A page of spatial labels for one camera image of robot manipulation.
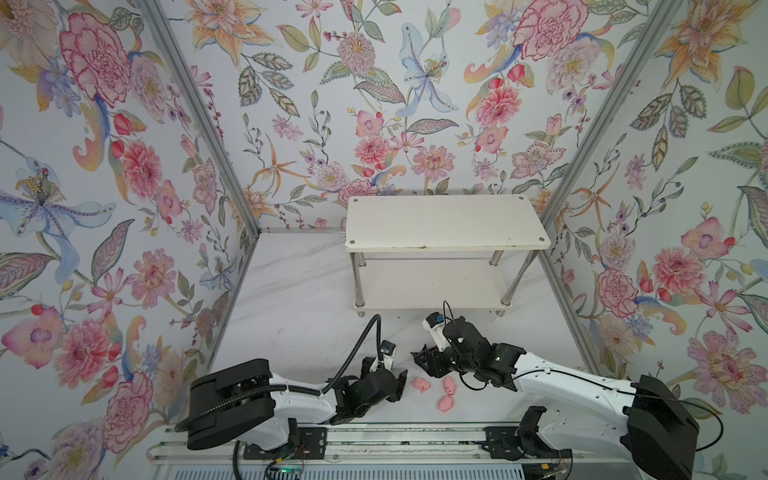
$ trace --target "green leaf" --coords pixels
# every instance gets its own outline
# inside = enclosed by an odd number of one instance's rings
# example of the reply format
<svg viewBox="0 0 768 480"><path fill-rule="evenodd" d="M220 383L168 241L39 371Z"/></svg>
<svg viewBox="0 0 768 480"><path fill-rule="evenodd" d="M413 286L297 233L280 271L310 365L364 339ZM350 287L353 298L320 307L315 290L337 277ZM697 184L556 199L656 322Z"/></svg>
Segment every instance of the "green leaf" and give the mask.
<svg viewBox="0 0 768 480"><path fill-rule="evenodd" d="M283 37L293 50L302 52L310 49L309 41L307 41L306 36L298 28L292 25L278 25L277 29L280 30L280 33L283 34Z"/></svg>
<svg viewBox="0 0 768 480"><path fill-rule="evenodd" d="M725 105L731 110L741 110L752 100L755 93L755 76L744 67L734 67L733 77L725 92Z"/></svg>
<svg viewBox="0 0 768 480"><path fill-rule="evenodd" d="M707 152L711 157L720 160L729 160L744 168L760 168L762 159L760 149L763 146L754 141L743 141L731 144L719 150Z"/></svg>
<svg viewBox="0 0 768 480"><path fill-rule="evenodd" d="M749 120L749 118L739 116L739 115L734 115L732 117L724 118L717 125L715 125L714 127L710 127L707 130L715 132L717 134L724 134L725 132L735 130L747 120Z"/></svg>

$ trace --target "flower illustration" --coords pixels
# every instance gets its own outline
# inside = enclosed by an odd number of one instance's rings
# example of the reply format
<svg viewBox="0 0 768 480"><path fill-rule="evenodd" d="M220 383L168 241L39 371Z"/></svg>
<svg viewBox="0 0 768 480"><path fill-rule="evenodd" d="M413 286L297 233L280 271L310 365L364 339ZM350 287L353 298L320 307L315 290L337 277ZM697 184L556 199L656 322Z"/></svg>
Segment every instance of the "flower illustration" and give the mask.
<svg viewBox="0 0 768 480"><path fill-rule="evenodd" d="M209 158L205 165L198 165L192 170L195 188L192 198L205 205L205 211L211 215L216 208L216 168Z"/></svg>
<svg viewBox="0 0 768 480"><path fill-rule="evenodd" d="M717 217L709 217L696 228L688 230L680 238L684 247L702 258L718 258L728 254L728 246L723 242L725 230Z"/></svg>
<svg viewBox="0 0 768 480"><path fill-rule="evenodd" d="M695 0L687 17L673 27L673 34L656 51L672 57L664 87L686 70L702 81L720 85L720 53L744 43L741 23L759 2L752 0Z"/></svg>
<svg viewBox="0 0 768 480"><path fill-rule="evenodd" d="M120 37L109 25L90 13L73 13L59 43L67 66L88 97L98 95L110 107L125 101L131 89L131 65Z"/></svg>
<svg viewBox="0 0 768 480"><path fill-rule="evenodd" d="M683 247L663 248L656 255L656 281L672 293L693 293L706 278L704 265Z"/></svg>
<svg viewBox="0 0 768 480"><path fill-rule="evenodd" d="M376 185L371 185L370 180L358 178L342 185L339 189L339 203L347 207L351 197L375 196L378 194L379 188Z"/></svg>
<svg viewBox="0 0 768 480"><path fill-rule="evenodd" d="M625 271L634 252L634 240L613 234L600 245L603 263L614 270Z"/></svg>
<svg viewBox="0 0 768 480"><path fill-rule="evenodd" d="M142 372L134 373L130 382L118 383L101 423L107 450L120 453L141 433L149 418L152 390L152 381Z"/></svg>
<svg viewBox="0 0 768 480"><path fill-rule="evenodd" d="M518 91L514 88L494 88L482 99L475 115L483 127L503 125L520 111L522 102Z"/></svg>
<svg viewBox="0 0 768 480"><path fill-rule="evenodd" d="M588 16L582 0L534 0L523 12L512 45L521 45L521 58L552 56L576 39Z"/></svg>
<svg viewBox="0 0 768 480"><path fill-rule="evenodd" d="M103 300L88 305L88 313L93 313L102 308L104 309L102 316L107 316L112 313L113 305L120 305L123 303L123 299L118 298L118 293L123 289L126 282L127 278L123 280L123 269L118 268L118 271L114 275L114 281L112 279L112 274L106 272L104 274L104 286L106 288L101 288L98 285L91 288L91 293Z"/></svg>
<svg viewBox="0 0 768 480"><path fill-rule="evenodd" d="M160 157L154 153L154 147L143 141L130 142L123 153L123 176L140 198L153 197L163 181Z"/></svg>
<svg viewBox="0 0 768 480"><path fill-rule="evenodd" d="M689 341L688 356L698 363L694 369L694 388L704 395L712 394L718 406L725 406L728 394L730 408L746 414L759 403L766 406L766 391L760 383L768 381L765 367L752 365L757 355L751 348L736 350L739 337L731 330L725 336L715 332L704 333L703 342Z"/></svg>
<svg viewBox="0 0 768 480"><path fill-rule="evenodd" d="M165 409L178 398L184 381L184 359L175 350L168 350L157 364L154 376L154 402Z"/></svg>
<svg viewBox="0 0 768 480"><path fill-rule="evenodd" d="M42 310L37 318L17 323L2 336L2 344L14 355L22 357L27 365L40 369L51 362L62 332L58 311L50 307Z"/></svg>
<svg viewBox="0 0 768 480"><path fill-rule="evenodd" d="M107 362L112 342L103 322L86 319L74 324L61 341L61 351L54 367L59 385L73 389L78 383L90 382Z"/></svg>
<svg viewBox="0 0 768 480"><path fill-rule="evenodd" d="M637 304L637 289L632 285L632 279L619 270L608 269L598 277L600 300L615 316L628 317Z"/></svg>
<svg viewBox="0 0 768 480"><path fill-rule="evenodd" d="M411 103L395 112L398 117L410 117L416 113L421 100L429 99L435 110L449 112L458 110L448 95L437 89L435 83L448 69L448 54L443 52L437 58L429 58L421 64L421 54L424 41L419 30L410 23L402 26L402 48L400 49L400 62L406 68L406 76L403 80L413 87L413 99Z"/></svg>
<svg viewBox="0 0 768 480"><path fill-rule="evenodd" d="M4 218L14 235L25 237L31 232L46 233L54 238L61 252L61 260L54 274L56 283L64 283L78 268L80 256L69 234L76 226L95 228L107 223L114 204L101 205L84 202L76 207L66 207L56 202L65 200L59 190L61 184L50 165L27 158L29 170L18 169L16 189L25 198L14 197L0 190L0 218Z"/></svg>
<svg viewBox="0 0 768 480"><path fill-rule="evenodd" d="M600 45L589 37L581 38L561 50L549 61L547 89L568 88L590 71L600 55Z"/></svg>
<svg viewBox="0 0 768 480"><path fill-rule="evenodd" d="M341 62L356 74L366 73L376 63L373 43L362 33L352 32L342 38L336 51Z"/></svg>
<svg viewBox="0 0 768 480"><path fill-rule="evenodd" d="M626 356L632 355L637 351L632 327L609 313L605 313L600 317L598 334L603 339L605 348L609 352L616 352Z"/></svg>
<svg viewBox="0 0 768 480"><path fill-rule="evenodd" d="M495 154L502 146L502 140L507 137L508 131L509 129L507 127L486 128L475 141L475 151L484 149L490 154Z"/></svg>
<svg viewBox="0 0 768 480"><path fill-rule="evenodd" d="M42 67L56 56L58 20L46 0L6 0L0 11L0 49L20 65Z"/></svg>
<svg viewBox="0 0 768 480"><path fill-rule="evenodd" d="M747 315L750 313L750 309L745 306L727 306L728 303L731 303L737 296L739 296L739 293L736 290L728 290L722 297L718 297L717 290L718 283L713 281L710 281L709 295L696 289L696 294L699 296L699 300L705 305L712 307L707 310L707 316L712 318L715 316L715 313L719 313L723 323L725 323L725 326L728 327L728 330L731 332L736 332L736 330L733 329L733 325L738 326L745 332L749 332L752 329L752 326L736 315Z"/></svg>
<svg viewBox="0 0 768 480"><path fill-rule="evenodd" d="M414 158L411 169L417 174L423 174L428 179L436 182L447 175L447 171L453 170L453 160L456 156L445 147L438 148L431 145L429 150L421 148Z"/></svg>
<svg viewBox="0 0 768 480"><path fill-rule="evenodd" d="M186 0L192 7L187 22L195 25L192 44L195 51L219 44L240 69L240 54L246 45L280 45L256 20L266 10L249 0Z"/></svg>
<svg viewBox="0 0 768 480"><path fill-rule="evenodd" d="M131 292L136 300L144 299L142 306L149 309L157 306L157 298L170 295L176 291L174 280L176 270L174 259L165 254L165 249L144 252L140 262L136 260L134 268L138 273L132 273L126 279L126 283L133 285Z"/></svg>
<svg viewBox="0 0 768 480"><path fill-rule="evenodd" d="M101 461L104 434L99 419L72 423L56 436L46 465L51 480L89 478Z"/></svg>
<svg viewBox="0 0 768 480"><path fill-rule="evenodd" d="M152 60L141 55L133 57L131 88L134 98L147 109L150 117L163 123L166 108L165 83Z"/></svg>
<svg viewBox="0 0 768 480"><path fill-rule="evenodd" d="M234 284L232 283L232 276L237 268L237 258L232 260L229 266L227 266L221 259L216 257L214 263L214 271L206 272L200 277L200 285L207 287L209 290L224 287L227 290L233 290Z"/></svg>
<svg viewBox="0 0 768 480"><path fill-rule="evenodd" d="M533 177L563 158L564 154L564 148L550 148L544 142L535 141L525 152L512 155L512 163L515 166L512 176L514 178Z"/></svg>

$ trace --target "pink flower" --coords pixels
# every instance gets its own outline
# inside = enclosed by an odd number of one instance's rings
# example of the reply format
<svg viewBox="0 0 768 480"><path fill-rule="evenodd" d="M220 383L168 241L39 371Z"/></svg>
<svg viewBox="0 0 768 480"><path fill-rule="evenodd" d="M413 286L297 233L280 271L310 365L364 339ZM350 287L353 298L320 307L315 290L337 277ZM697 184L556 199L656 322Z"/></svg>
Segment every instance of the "pink flower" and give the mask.
<svg viewBox="0 0 768 480"><path fill-rule="evenodd" d="M123 153L123 176L136 195L153 197L157 185L163 180L160 157L154 153L154 148L147 147L143 141L129 143Z"/></svg>
<svg viewBox="0 0 768 480"><path fill-rule="evenodd" d="M564 148L550 148L544 142L535 141L525 152L512 155L512 163L515 166L512 176L514 178L533 177L563 158L564 154Z"/></svg>
<svg viewBox="0 0 768 480"><path fill-rule="evenodd" d="M22 357L27 365L40 369L51 362L62 331L61 318L51 307L42 310L38 318L17 323L2 336L2 344L14 355Z"/></svg>
<svg viewBox="0 0 768 480"><path fill-rule="evenodd" d="M749 413L756 403L766 406L766 391L759 384L768 381L768 371L750 363L757 357L751 348L736 351L739 345L736 333L726 330L722 336L707 332L703 343L697 339L688 342L688 356L698 363L694 369L694 389L704 395L711 393L712 400L720 407L725 406L727 393L730 408L742 414Z"/></svg>
<svg viewBox="0 0 768 480"><path fill-rule="evenodd" d="M485 131L475 141L475 151L484 149L490 154L495 154L502 145L502 140L507 137L507 127L491 127Z"/></svg>
<svg viewBox="0 0 768 480"><path fill-rule="evenodd" d="M717 217L709 217L696 228L688 230L680 242L690 251L702 258L718 258L728 254L728 246L723 242L725 230Z"/></svg>
<svg viewBox="0 0 768 480"><path fill-rule="evenodd" d="M343 185L339 189L339 202L347 207L349 199L351 197L365 197L375 196L379 194L379 188L376 185L371 185L370 180L363 180L358 178L348 184Z"/></svg>
<svg viewBox="0 0 768 480"><path fill-rule="evenodd" d="M118 383L101 423L107 450L120 453L141 433L149 418L152 391L152 381L142 372L136 372L130 382Z"/></svg>
<svg viewBox="0 0 768 480"><path fill-rule="evenodd" d="M69 327L61 341L61 351L54 367L58 371L59 385L73 389L80 381L90 382L107 362L112 342L107 326L97 320L86 319Z"/></svg>
<svg viewBox="0 0 768 480"><path fill-rule="evenodd" d="M726 306L739 296L739 293L736 290L728 290L718 299L717 288L717 282L710 281L709 295L705 295L701 290L696 289L696 294L699 296L699 300L712 307L707 310L707 316L712 318L715 316L715 313L719 313L723 323L725 323L725 326L727 326L728 330L731 332L736 332L736 330L733 329L733 325L738 326L745 332L749 332L752 329L752 326L735 315L746 315L750 313L750 309L745 306Z"/></svg>
<svg viewBox="0 0 768 480"><path fill-rule="evenodd" d="M603 263L614 270L624 271L634 253L634 240L614 234L600 245Z"/></svg>
<svg viewBox="0 0 768 480"><path fill-rule="evenodd" d="M376 63L373 43L362 33L352 32L342 38L336 51L341 62L357 74L366 73Z"/></svg>
<svg viewBox="0 0 768 480"><path fill-rule="evenodd" d="M395 146L392 148L393 150L400 150L402 148L402 151L408 153L408 147L415 147L416 145L423 144L425 139L419 138L416 140L416 134L410 134L409 136L406 132L402 132L400 134L400 139L392 137L391 140L395 142Z"/></svg>
<svg viewBox="0 0 768 480"><path fill-rule="evenodd" d="M203 236L203 224L197 220L182 220L181 235L188 243L195 243Z"/></svg>
<svg viewBox="0 0 768 480"><path fill-rule="evenodd" d="M209 158L205 166L199 165L192 170L195 188L192 198L199 204L205 205L205 211L210 215L216 208L216 168Z"/></svg>
<svg viewBox="0 0 768 480"><path fill-rule="evenodd" d="M162 219L168 224L171 224L171 217L176 217L183 211L181 201L176 195L176 188L170 180L163 182L163 186L157 190L157 209Z"/></svg>
<svg viewBox="0 0 768 480"><path fill-rule="evenodd" d="M197 84L198 87L213 87L214 84L205 83L207 80L210 79L210 73L207 71L204 71L201 74L197 74L197 65L192 65L190 67L190 72L192 72L192 76L194 77L194 82Z"/></svg>
<svg viewBox="0 0 768 480"><path fill-rule="evenodd" d="M476 114L477 120L483 127L503 125L509 121L512 115L518 113L522 102L518 91L514 88L496 88L480 102Z"/></svg>
<svg viewBox="0 0 768 480"><path fill-rule="evenodd" d="M61 54L80 89L114 107L131 89L131 64L118 34L90 13L69 15L59 35Z"/></svg>
<svg viewBox="0 0 768 480"><path fill-rule="evenodd" d="M104 286L107 288L104 289L98 285L91 288L91 293L103 300L88 305L88 313L93 313L100 308L104 309L104 312L102 313L103 317L112 313L113 305L120 305L123 303L123 299L118 298L117 295L125 286L126 281L127 279L123 280L123 269L121 268L118 268L118 271L115 273L114 282L112 281L112 274L106 272L104 274Z"/></svg>
<svg viewBox="0 0 768 480"><path fill-rule="evenodd" d="M704 265L683 247L663 248L656 255L656 281L672 293L692 293L706 278Z"/></svg>
<svg viewBox="0 0 768 480"><path fill-rule="evenodd" d="M176 271L174 259L165 255L165 249L144 252L144 262L136 261L134 268L138 273L131 274L126 281L133 284L133 296L136 300L144 298L145 309L157 306L157 298L176 291L174 280Z"/></svg>
<svg viewBox="0 0 768 480"><path fill-rule="evenodd" d="M384 161L387 155L389 155L389 144L379 135L363 138L355 148L355 156L368 165L376 165Z"/></svg>
<svg viewBox="0 0 768 480"><path fill-rule="evenodd" d="M360 111L357 114L357 136L366 137L368 135L377 135L384 125L384 119L378 118L367 111Z"/></svg>
<svg viewBox="0 0 768 480"><path fill-rule="evenodd" d="M414 165L411 167L417 175L423 174L436 182L439 178L448 175L446 171L453 170L453 159L456 156L449 153L445 147L437 148L435 145L431 145L429 150L424 147L419 149L420 152L414 156Z"/></svg>
<svg viewBox="0 0 768 480"><path fill-rule="evenodd" d="M619 270L609 268L598 277L600 300L615 316L626 318L637 310L637 289L632 279Z"/></svg>
<svg viewBox="0 0 768 480"><path fill-rule="evenodd" d="M302 14L301 17L305 18L310 16L312 13L315 14L317 18L320 18L320 11L325 11L331 7L333 7L333 3L323 2L323 0L301 0L304 2L305 5L301 5L300 3L296 5L296 10L299 12L306 12L305 14Z"/></svg>
<svg viewBox="0 0 768 480"><path fill-rule="evenodd" d="M576 39L588 16L582 0L534 0L523 12L512 46L522 45L521 58L549 57Z"/></svg>

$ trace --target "pink peony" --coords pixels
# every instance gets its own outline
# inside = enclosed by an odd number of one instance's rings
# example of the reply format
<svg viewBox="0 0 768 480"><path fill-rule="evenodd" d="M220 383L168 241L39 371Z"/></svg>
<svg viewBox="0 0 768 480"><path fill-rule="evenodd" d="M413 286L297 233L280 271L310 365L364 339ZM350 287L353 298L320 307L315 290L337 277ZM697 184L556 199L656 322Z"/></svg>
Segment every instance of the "pink peony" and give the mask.
<svg viewBox="0 0 768 480"><path fill-rule="evenodd" d="M728 254L728 246L723 242L725 230L717 217L709 217L696 228L688 230L680 238L684 247L701 258L718 258Z"/></svg>
<svg viewBox="0 0 768 480"><path fill-rule="evenodd" d="M637 289L632 279L619 270L608 269L598 277L600 300L615 316L626 318L637 310Z"/></svg>
<svg viewBox="0 0 768 480"><path fill-rule="evenodd" d="M431 145L429 150L424 147L420 147L414 158L414 165L411 169L417 174L424 174L425 177L436 182L439 178L446 177L448 174L446 171L453 170L453 159L456 156L449 153L445 147L437 148L435 145Z"/></svg>
<svg viewBox="0 0 768 480"><path fill-rule="evenodd" d="M37 318L22 320L2 336L2 344L24 363L40 369L51 361L62 333L61 318L54 307L42 310Z"/></svg>
<svg viewBox="0 0 768 480"><path fill-rule="evenodd" d="M706 277L704 265L683 247L663 248L656 255L656 281L672 293L693 293Z"/></svg>
<svg viewBox="0 0 768 480"><path fill-rule="evenodd" d="M205 211L211 215L216 208L216 168L209 158L205 166L199 165L192 170L195 188L192 198L205 205Z"/></svg>
<svg viewBox="0 0 768 480"><path fill-rule="evenodd" d="M133 296L136 300L144 298L145 309L157 306L157 298L169 295L176 291L174 280L176 271L174 259L166 256L165 249L152 252L144 252L144 262L136 261L134 268L138 273L133 273L127 279L127 283L133 284Z"/></svg>
<svg viewBox="0 0 768 480"><path fill-rule="evenodd" d="M523 12L512 45L522 45L521 58L549 57L576 39L588 16L582 0L534 0Z"/></svg>
<svg viewBox="0 0 768 480"><path fill-rule="evenodd" d="M694 389L704 395L712 394L712 400L720 407L725 406L728 394L730 408L746 414L759 403L766 406L766 391L760 383L768 381L766 368L752 365L750 360L757 357L751 348L736 350L739 337L726 330L725 336L715 332L704 333L703 342L689 340L688 356L698 363L694 369Z"/></svg>
<svg viewBox="0 0 768 480"><path fill-rule="evenodd" d="M379 188L376 185L371 185L370 180L358 178L357 180L353 180L348 184L343 185L339 189L339 202L344 207L347 207L351 197L375 196L378 194Z"/></svg>
<svg viewBox="0 0 768 480"><path fill-rule="evenodd" d="M477 120L483 127L503 125L509 121L512 115L518 113L522 102L518 91L514 88L496 88L480 102L476 114Z"/></svg>
<svg viewBox="0 0 768 480"><path fill-rule="evenodd" d="M475 141L475 150L485 149L490 154L495 154L502 146L502 140L507 137L507 127L491 127L486 129Z"/></svg>
<svg viewBox="0 0 768 480"><path fill-rule="evenodd" d="M56 356L58 384L73 389L80 381L90 382L107 362L111 346L103 322L86 319L71 326L61 342L62 353Z"/></svg>
<svg viewBox="0 0 768 480"><path fill-rule="evenodd" d="M550 148L544 142L535 141L526 151L512 155L512 164L515 166L512 176L514 178L533 177L563 158L564 154L564 148Z"/></svg>
<svg viewBox="0 0 768 480"><path fill-rule="evenodd" d="M176 217L184 210L170 180L163 182L163 186L157 190L157 209L162 219L168 224L172 223L171 217Z"/></svg>
<svg viewBox="0 0 768 480"><path fill-rule="evenodd" d="M378 118L367 111L360 111L357 114L357 136L367 137L368 135L377 135L384 125L384 119Z"/></svg>
<svg viewBox="0 0 768 480"><path fill-rule="evenodd" d="M118 384L101 423L107 450L120 453L141 433L149 418L151 400L152 381L142 372L136 372L130 382Z"/></svg>
<svg viewBox="0 0 768 480"><path fill-rule="evenodd" d="M69 15L59 35L61 54L80 89L114 107L131 89L131 64L118 34L90 13Z"/></svg>
<svg viewBox="0 0 768 480"><path fill-rule="evenodd" d="M355 148L355 156L368 165L376 165L384 161L387 155L389 155L389 144L384 137L378 135L363 138Z"/></svg>
<svg viewBox="0 0 768 480"><path fill-rule="evenodd" d="M154 148L147 147L143 141L129 143L123 153L123 176L136 195L153 197L163 181L160 157L154 153Z"/></svg>

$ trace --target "black cable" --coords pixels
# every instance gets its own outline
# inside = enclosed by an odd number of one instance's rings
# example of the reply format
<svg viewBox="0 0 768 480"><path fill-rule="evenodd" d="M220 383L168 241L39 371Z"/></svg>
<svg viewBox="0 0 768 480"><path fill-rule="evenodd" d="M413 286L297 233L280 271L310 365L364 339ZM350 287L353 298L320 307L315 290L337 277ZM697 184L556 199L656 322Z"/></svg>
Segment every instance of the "black cable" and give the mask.
<svg viewBox="0 0 768 480"><path fill-rule="evenodd" d="M349 367L349 364L352 363L352 359L357 354L357 351L360 350L360 346L365 341L366 337L368 336L368 332L371 331L371 327L373 326L373 323L378 322L379 325L381 324L382 316L378 313L374 315L371 320L368 322L368 325L366 325L366 328L362 331L362 334L360 335L360 338L357 339L357 343L355 343L354 348L352 348L352 352L349 353L349 356L346 357L346 360L344 360L344 364L341 366L339 371L336 373L336 376L334 376L330 382L328 382L328 385L324 386L321 392L323 394L328 393L329 390L333 388L333 385L339 381L342 375L344 375L344 372L346 372L347 367Z"/></svg>

